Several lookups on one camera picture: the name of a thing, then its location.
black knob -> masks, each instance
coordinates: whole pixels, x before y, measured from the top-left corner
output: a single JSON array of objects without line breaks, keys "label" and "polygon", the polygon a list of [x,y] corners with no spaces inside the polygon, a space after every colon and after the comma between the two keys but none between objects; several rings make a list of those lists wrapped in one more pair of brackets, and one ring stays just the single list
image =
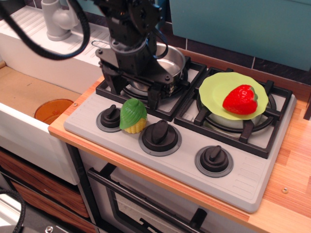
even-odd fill
[{"label": "black knob", "polygon": [[101,124],[107,128],[116,128],[120,125],[120,109],[113,104],[101,114]]},{"label": "black knob", "polygon": [[211,172],[221,172],[228,167],[227,153],[221,146],[207,148],[200,157],[202,167]]},{"label": "black knob", "polygon": [[165,120],[156,123],[151,133],[152,142],[155,144],[161,143],[167,136],[168,127],[169,125]]},{"label": "black knob", "polygon": [[160,120],[146,128],[142,141],[148,149],[163,152],[172,149],[177,144],[178,135],[166,120]]}]

faucet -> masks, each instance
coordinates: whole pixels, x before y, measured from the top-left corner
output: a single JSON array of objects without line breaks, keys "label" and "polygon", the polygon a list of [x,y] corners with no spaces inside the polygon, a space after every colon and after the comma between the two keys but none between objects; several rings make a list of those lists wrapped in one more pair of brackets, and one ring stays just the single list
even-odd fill
[{"label": "faucet", "polygon": [[71,35],[71,29],[78,25],[79,19],[67,1],[69,10],[63,10],[59,0],[42,0],[43,17],[47,26],[48,39],[61,41]]}]

black burner grate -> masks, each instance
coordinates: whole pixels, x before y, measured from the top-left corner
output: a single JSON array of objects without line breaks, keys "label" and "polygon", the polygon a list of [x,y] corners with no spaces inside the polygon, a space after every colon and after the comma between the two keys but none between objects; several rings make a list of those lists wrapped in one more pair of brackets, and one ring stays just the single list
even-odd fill
[{"label": "black burner grate", "polygon": [[192,91],[192,89],[194,88],[197,81],[207,76],[207,66],[199,64],[199,63],[192,62],[189,57],[186,57],[185,69],[186,70],[193,69],[193,70],[198,71],[198,73],[194,77],[193,81],[190,83],[189,86],[187,86],[187,87],[183,86],[183,87],[179,88],[179,90],[176,93],[173,93],[174,96],[180,96],[180,97],[179,97],[178,101],[175,103],[175,105],[169,111],[163,111],[160,108],[157,108],[155,110],[149,108],[148,101],[144,96],[134,94],[134,93],[129,93],[127,88],[125,88],[123,90],[121,95],[114,94],[110,91],[109,86],[105,80],[102,83],[100,83],[98,85],[98,87],[96,88],[96,94],[103,96],[103,97],[106,97],[110,100],[122,103],[122,104],[125,101],[127,101],[129,98],[133,98],[133,97],[137,98],[144,103],[144,105],[146,106],[148,114],[151,114],[153,116],[156,116],[158,118],[161,118],[161,119],[164,119],[167,121],[172,121],[173,118],[176,116],[178,110],[182,106],[182,103],[185,100],[186,96],[188,95],[189,92]]},{"label": "black burner grate", "polygon": [[[218,73],[224,72],[215,68],[210,68],[208,70],[207,77]],[[252,153],[259,157],[267,159],[276,138],[282,117],[287,108],[289,100],[292,96],[292,91],[283,89],[280,87],[274,86],[272,81],[267,81],[266,83],[259,82],[266,90],[267,95],[269,96],[270,107],[267,107],[266,111],[263,113],[266,116],[266,120],[258,126],[255,126],[251,120],[243,121],[243,129],[232,129],[225,126],[219,125],[217,122],[209,118],[211,112],[205,106],[200,106],[201,103],[197,102],[199,106],[199,113],[195,117],[194,121],[184,118],[185,112],[189,109],[194,101],[199,100],[199,87],[202,84],[204,78],[198,81],[198,84],[195,88],[192,89],[192,92],[188,95],[180,111],[177,113],[174,123],[195,131],[197,133],[203,134],[205,136],[211,137],[228,145],[234,146],[246,152]],[[276,110],[275,101],[271,94],[282,96],[285,98],[284,104],[280,111]],[[268,145],[266,148],[261,148],[259,146],[253,145],[248,142],[250,135],[253,132],[260,131],[266,126],[272,126],[273,131],[271,133]],[[239,137],[233,137],[230,134],[226,134],[222,131],[227,131],[231,133],[239,133]]]}]

oven door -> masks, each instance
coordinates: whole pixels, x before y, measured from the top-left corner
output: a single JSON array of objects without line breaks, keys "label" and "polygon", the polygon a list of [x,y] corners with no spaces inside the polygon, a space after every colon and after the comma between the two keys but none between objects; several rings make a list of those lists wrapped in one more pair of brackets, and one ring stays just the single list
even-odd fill
[{"label": "oven door", "polygon": [[85,151],[79,153],[101,218],[124,233],[255,233]]},{"label": "oven door", "polygon": [[136,233],[203,233],[199,229],[207,216],[206,211],[197,209],[191,221],[187,222],[148,197],[112,180],[111,173],[115,169],[114,165],[107,164],[100,172],[91,168],[87,174],[106,187],[114,218],[122,225]]}]

black cable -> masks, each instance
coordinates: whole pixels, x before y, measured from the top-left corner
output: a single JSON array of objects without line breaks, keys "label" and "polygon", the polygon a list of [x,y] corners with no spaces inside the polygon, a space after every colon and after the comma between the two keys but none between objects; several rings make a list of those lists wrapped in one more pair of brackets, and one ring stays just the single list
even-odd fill
[{"label": "black cable", "polygon": [[165,35],[164,35],[159,29],[153,28],[152,32],[153,32],[157,37],[160,38],[160,40],[165,44],[166,47],[165,47],[164,52],[163,52],[162,54],[160,54],[159,56],[153,55],[153,54],[151,53],[150,48],[149,48],[149,44],[148,44],[148,43],[149,43],[149,39],[147,39],[147,42],[146,42],[147,51],[153,56],[153,58],[155,58],[155,59],[161,59],[161,58],[165,57],[166,54],[168,53],[168,51],[169,51],[169,44],[168,44],[168,41],[167,41]]},{"label": "black cable", "polygon": [[18,222],[17,222],[17,224],[13,230],[13,233],[19,233],[21,228],[22,228],[24,219],[25,219],[26,203],[25,203],[23,197],[16,191],[0,189],[0,194],[7,194],[7,195],[15,198],[20,203],[20,207],[21,207],[20,216],[19,216]]},{"label": "black cable", "polygon": [[53,53],[51,51],[45,50],[38,44],[36,44],[34,41],[32,41],[26,33],[16,24],[16,22],[10,17],[10,14],[7,12],[7,10],[2,6],[0,1],[0,16],[3,17],[3,19],[9,24],[9,26],[16,32],[16,34],[20,37],[20,39],[36,54],[49,58],[52,60],[65,60],[69,59],[71,57],[74,57],[81,53],[88,45],[89,38],[90,38],[90,28],[88,24],[87,17],[82,10],[82,7],[77,2],[77,0],[68,0],[71,7],[74,9],[74,11],[77,14],[78,19],[80,20],[82,30],[83,30],[83,41],[79,49],[77,49],[73,53],[69,54],[59,54],[59,53]]}]

